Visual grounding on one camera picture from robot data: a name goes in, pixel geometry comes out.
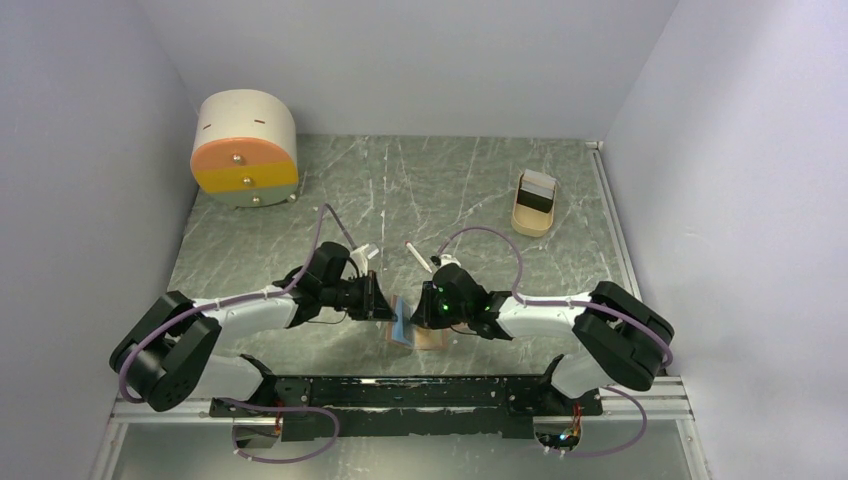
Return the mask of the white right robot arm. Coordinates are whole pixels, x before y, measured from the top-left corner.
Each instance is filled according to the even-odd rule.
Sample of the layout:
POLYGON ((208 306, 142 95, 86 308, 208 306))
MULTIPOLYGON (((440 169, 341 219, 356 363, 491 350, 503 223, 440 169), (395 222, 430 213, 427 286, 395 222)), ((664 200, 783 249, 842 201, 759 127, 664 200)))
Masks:
POLYGON ((429 330, 464 324, 487 340, 575 340, 579 352, 553 360, 539 389, 542 406, 553 414, 601 387, 650 390, 671 360, 675 335, 668 321, 611 281, 571 296, 519 297, 485 289, 457 264, 443 265, 423 283, 410 321, 429 330))

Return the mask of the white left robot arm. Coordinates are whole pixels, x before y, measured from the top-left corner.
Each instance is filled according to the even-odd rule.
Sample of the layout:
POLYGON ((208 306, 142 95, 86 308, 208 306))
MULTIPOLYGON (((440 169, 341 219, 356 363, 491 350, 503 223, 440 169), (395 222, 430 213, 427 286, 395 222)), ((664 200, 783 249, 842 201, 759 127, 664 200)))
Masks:
POLYGON ((230 343, 260 332, 296 328, 332 309, 351 320, 395 319, 369 262, 379 253, 365 244, 348 250, 324 242, 305 268, 256 292, 222 300, 190 299, 170 291, 113 350, 109 366, 157 412, 187 399, 233 399, 261 416, 286 405, 277 376, 248 354, 229 355, 230 343))

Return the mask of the pink leather card holder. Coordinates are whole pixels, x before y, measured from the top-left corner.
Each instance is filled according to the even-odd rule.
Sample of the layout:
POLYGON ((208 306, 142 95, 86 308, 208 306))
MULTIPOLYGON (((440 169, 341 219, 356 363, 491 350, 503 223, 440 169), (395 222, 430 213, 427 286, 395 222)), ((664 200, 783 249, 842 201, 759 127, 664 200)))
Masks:
POLYGON ((390 305, 394 320, 385 323, 386 341, 411 350, 435 351, 447 348, 448 340, 444 330, 430 330, 419 327, 412 322, 412 316, 416 309, 415 303, 410 303, 401 296, 393 295, 390 305))

